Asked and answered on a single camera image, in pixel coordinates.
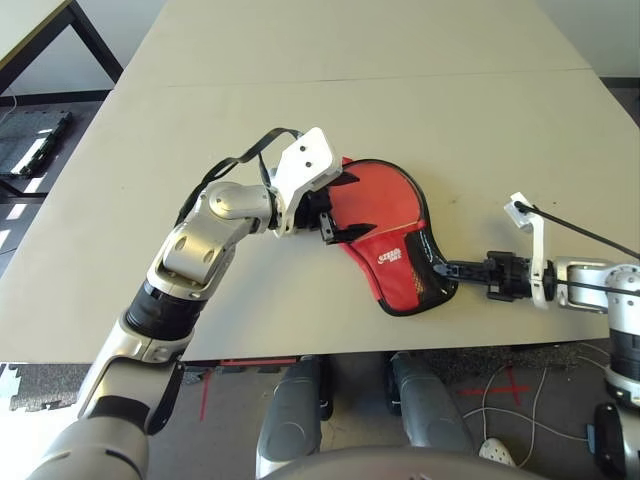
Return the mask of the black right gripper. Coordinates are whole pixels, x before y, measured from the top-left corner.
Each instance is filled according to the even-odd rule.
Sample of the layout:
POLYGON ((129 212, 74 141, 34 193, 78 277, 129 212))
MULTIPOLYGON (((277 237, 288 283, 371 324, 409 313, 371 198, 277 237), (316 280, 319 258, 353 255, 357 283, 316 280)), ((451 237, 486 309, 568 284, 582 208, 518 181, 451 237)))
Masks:
POLYGON ((512 252, 489 251, 481 262, 450 261, 436 272, 451 280, 489 280, 486 296, 491 300, 530 298, 530 260, 512 252))

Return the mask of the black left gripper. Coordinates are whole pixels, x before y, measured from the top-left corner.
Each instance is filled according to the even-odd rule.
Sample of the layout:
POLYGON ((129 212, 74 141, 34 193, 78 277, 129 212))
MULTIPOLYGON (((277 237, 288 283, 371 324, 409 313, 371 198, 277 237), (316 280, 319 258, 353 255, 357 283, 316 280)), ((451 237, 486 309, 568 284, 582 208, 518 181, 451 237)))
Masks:
MULTIPOLYGON (((359 178, 349 172, 342 172, 332 180, 327 187, 333 188, 358 182, 359 178)), ((303 208, 303 228, 309 231, 319 231, 327 245, 334 243, 351 243, 366 235, 373 229, 372 224, 351 224, 345 229, 335 229, 335 222, 331 217, 331 200, 328 192, 308 192, 301 202, 303 208)))

